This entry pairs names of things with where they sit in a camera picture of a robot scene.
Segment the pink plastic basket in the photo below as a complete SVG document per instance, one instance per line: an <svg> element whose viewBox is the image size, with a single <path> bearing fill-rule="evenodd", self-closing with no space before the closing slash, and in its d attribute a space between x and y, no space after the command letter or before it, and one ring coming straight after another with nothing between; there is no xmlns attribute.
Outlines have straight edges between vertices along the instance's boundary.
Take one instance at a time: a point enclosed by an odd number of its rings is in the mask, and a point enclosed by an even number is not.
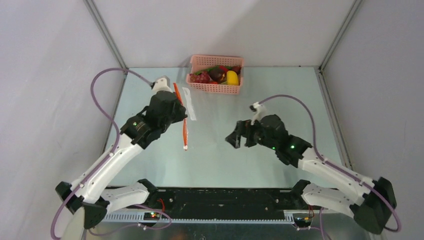
<svg viewBox="0 0 424 240"><path fill-rule="evenodd" d="M208 93L238 95L243 85L244 58L195 54L186 83Z"/></svg>

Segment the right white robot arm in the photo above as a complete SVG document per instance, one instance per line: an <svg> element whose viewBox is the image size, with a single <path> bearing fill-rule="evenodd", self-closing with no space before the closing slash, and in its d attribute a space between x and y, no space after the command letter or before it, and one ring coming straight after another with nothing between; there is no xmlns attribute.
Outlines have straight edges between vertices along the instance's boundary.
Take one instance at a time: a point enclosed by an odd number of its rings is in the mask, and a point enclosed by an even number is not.
<svg viewBox="0 0 424 240"><path fill-rule="evenodd" d="M384 177L374 180L343 166L333 164L316 153L313 145L291 135L277 115L260 120L239 120L225 141L235 149L260 145L273 150L285 165L309 172L335 185L335 189L299 180L293 187L291 204L297 209L319 206L352 218L364 230L380 235L397 202L392 183Z"/></svg>

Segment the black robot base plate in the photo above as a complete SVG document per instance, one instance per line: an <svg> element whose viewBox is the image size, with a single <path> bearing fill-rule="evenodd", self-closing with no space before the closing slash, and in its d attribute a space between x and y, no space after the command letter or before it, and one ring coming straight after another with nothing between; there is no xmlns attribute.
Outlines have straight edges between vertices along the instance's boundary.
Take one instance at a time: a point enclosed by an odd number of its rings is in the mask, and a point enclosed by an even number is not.
<svg viewBox="0 0 424 240"><path fill-rule="evenodd" d="M276 219L311 207L290 188L159 187L144 206L170 217Z"/></svg>

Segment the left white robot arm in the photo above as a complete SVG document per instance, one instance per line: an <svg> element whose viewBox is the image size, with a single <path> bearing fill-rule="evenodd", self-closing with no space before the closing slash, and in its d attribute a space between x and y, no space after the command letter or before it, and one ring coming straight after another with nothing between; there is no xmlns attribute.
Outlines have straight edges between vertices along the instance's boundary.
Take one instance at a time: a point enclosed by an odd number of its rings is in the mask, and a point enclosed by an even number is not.
<svg viewBox="0 0 424 240"><path fill-rule="evenodd" d="M133 158L153 141L158 140L169 126L187 118L186 109L176 92L160 90L152 95L149 105L121 127L116 141L78 179L60 182L55 190L75 215L83 211L83 229L98 225L107 214L142 204L153 208L158 202L158 189L147 179L115 189L107 189L111 180Z"/></svg>

